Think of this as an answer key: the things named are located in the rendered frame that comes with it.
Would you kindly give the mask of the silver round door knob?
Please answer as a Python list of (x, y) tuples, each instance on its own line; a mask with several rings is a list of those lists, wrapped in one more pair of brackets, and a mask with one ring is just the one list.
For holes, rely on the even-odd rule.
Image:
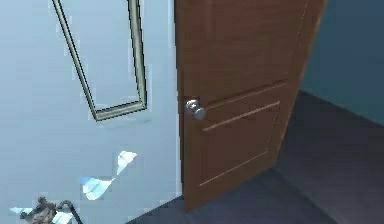
[(197, 120), (203, 120), (206, 115), (206, 110), (200, 105), (197, 99), (191, 99), (186, 102), (185, 108)]

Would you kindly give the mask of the grey framed wall picture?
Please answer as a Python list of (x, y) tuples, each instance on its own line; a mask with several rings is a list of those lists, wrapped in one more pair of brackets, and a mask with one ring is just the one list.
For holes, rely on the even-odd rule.
[(91, 116), (147, 108), (140, 0), (51, 0)]

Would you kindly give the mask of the dark grey lumpy object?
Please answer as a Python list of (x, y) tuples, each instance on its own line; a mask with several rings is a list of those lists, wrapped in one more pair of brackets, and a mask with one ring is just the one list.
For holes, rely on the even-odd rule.
[(19, 217), (27, 224), (72, 224), (73, 220), (84, 224), (71, 201), (55, 204), (45, 197), (39, 197), (36, 207), (30, 211), (22, 210)]

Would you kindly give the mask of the brown wooden room door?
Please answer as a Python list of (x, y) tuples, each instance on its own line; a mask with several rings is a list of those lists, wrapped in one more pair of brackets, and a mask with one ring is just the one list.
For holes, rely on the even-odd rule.
[(185, 211), (276, 164), (327, 2), (174, 0)]

